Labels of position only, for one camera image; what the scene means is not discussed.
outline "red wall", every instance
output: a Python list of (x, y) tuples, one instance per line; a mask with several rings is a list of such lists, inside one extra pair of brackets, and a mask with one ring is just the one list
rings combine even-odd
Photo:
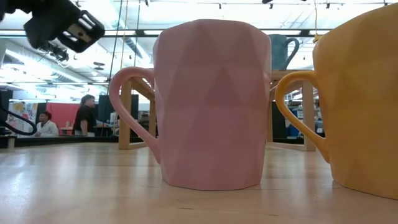
[(58, 126), (58, 129), (60, 129), (65, 128), (67, 121), (69, 121), (70, 126), (73, 126), (76, 112), (79, 107), (80, 104), (78, 103), (47, 103), (46, 110), (52, 115), (51, 121)]

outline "wire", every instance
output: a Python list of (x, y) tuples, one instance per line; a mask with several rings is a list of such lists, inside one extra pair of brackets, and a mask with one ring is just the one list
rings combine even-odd
[[(138, 26), (139, 26), (139, 18), (140, 18), (139, 14), (140, 14), (140, 12), (141, 12), (141, 0), (139, 0), (139, 3), (138, 3), (138, 17), (137, 17), (137, 27), (136, 27), (136, 29), (138, 29)], [(136, 47), (134, 49), (134, 52), (135, 52), (135, 54), (134, 54), (134, 66), (136, 66), (137, 45), (138, 45), (138, 36), (136, 36)]]
[[(118, 27), (116, 28), (116, 36), (118, 36), (118, 33), (119, 33), (119, 27), (120, 27), (120, 19), (121, 19), (121, 16), (122, 16), (122, 6), (123, 6), (123, 1), (120, 1), (120, 6), (119, 6), (119, 18), (118, 18)], [(114, 62), (114, 54), (115, 54), (115, 51), (116, 51), (116, 44), (117, 44), (117, 41), (118, 41), (118, 38), (117, 37), (115, 37), (114, 38), (114, 44), (113, 44), (113, 52), (112, 52), (112, 61), (111, 61), (111, 70), (109, 71), (109, 78), (108, 78), (108, 80), (110, 80), (111, 78), (112, 78), (112, 69), (113, 69), (113, 62)], [(109, 85), (108, 85), (108, 87), (107, 87), (107, 89), (106, 89), (106, 95), (108, 96), (109, 95)], [(106, 105), (107, 105), (107, 102), (108, 102), (108, 99), (109, 97), (107, 97), (107, 98), (105, 98), (105, 105), (104, 105), (104, 113), (103, 113), (103, 115), (105, 116), (105, 112), (106, 112)], [(103, 134), (103, 131), (104, 131), (104, 125), (105, 125), (105, 121), (103, 121), (102, 122), (102, 128), (101, 128), (101, 136), (102, 136), (102, 134)]]
[(48, 52), (43, 54), (43, 56), (37, 62), (40, 62), (47, 54), (48, 54)]
[[(124, 17), (124, 22), (125, 23), (127, 21), (127, 15), (129, 13), (128, 9), (129, 9), (129, 0), (127, 0), (127, 3), (126, 3), (126, 16)], [(120, 59), (120, 70), (123, 68), (123, 55), (124, 55), (124, 45), (125, 45), (124, 43), (126, 42), (125, 38), (126, 38), (126, 31), (123, 32), (122, 57)], [(116, 121), (116, 122), (113, 122), (113, 125), (112, 125), (112, 131), (113, 132), (115, 131), (116, 123), (118, 122), (118, 114), (117, 113), (116, 113), (116, 119), (114, 119), (114, 121)]]
[(7, 123), (7, 121), (3, 121), (3, 120), (0, 120), (0, 126), (4, 126), (8, 129), (10, 129), (11, 131), (13, 131), (16, 134), (25, 135), (25, 136), (31, 136), (37, 132), (37, 127), (33, 122), (29, 121), (26, 118), (23, 118), (22, 116), (19, 116), (18, 114), (15, 114), (9, 110), (6, 110), (5, 108), (3, 108), (2, 103), (0, 103), (0, 110), (3, 111), (5, 114), (13, 115), (16, 118), (25, 121), (26, 123), (28, 123), (29, 125), (32, 126), (33, 130), (31, 132), (24, 132), (24, 131), (21, 131), (21, 130), (18, 130), (16, 128), (12, 127), (10, 124)]
[(318, 9), (317, 9), (317, 0), (313, 0), (313, 4), (315, 6), (315, 37), (312, 40), (313, 43), (316, 43), (321, 35), (318, 35)]
[(62, 65), (62, 63), (61, 63), (60, 61), (58, 61), (58, 60), (57, 60), (57, 63), (58, 63), (58, 65), (61, 66), (62, 68), (67, 68), (67, 67), (70, 66), (70, 64), (69, 64), (69, 65)]

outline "white shirt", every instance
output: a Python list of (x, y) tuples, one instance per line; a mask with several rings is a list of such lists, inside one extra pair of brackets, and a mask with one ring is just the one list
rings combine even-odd
[(58, 136), (57, 125), (52, 121), (47, 121), (43, 127), (42, 123), (39, 122), (36, 125), (37, 132), (40, 133), (40, 137), (56, 137)]

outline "yellow mug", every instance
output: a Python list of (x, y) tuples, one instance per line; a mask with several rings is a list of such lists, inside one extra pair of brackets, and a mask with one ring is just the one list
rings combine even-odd
[[(344, 187), (398, 199), (398, 4), (369, 11), (324, 35), (313, 50), (315, 71), (278, 83), (280, 112), (308, 137)], [(318, 89), (326, 138), (299, 121), (284, 93), (308, 80)]]

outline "blue mug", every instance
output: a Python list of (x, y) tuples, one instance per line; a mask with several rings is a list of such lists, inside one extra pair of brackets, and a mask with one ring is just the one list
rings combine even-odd
[(6, 41), (4, 39), (0, 39), (0, 68), (2, 65), (2, 61), (4, 60), (4, 56), (6, 55)]
[[(300, 42), (296, 38), (287, 38), (285, 35), (271, 34), (272, 49), (272, 69), (273, 70), (286, 70), (290, 61), (299, 50)], [(294, 42), (293, 52), (287, 56), (287, 46), (290, 42)]]

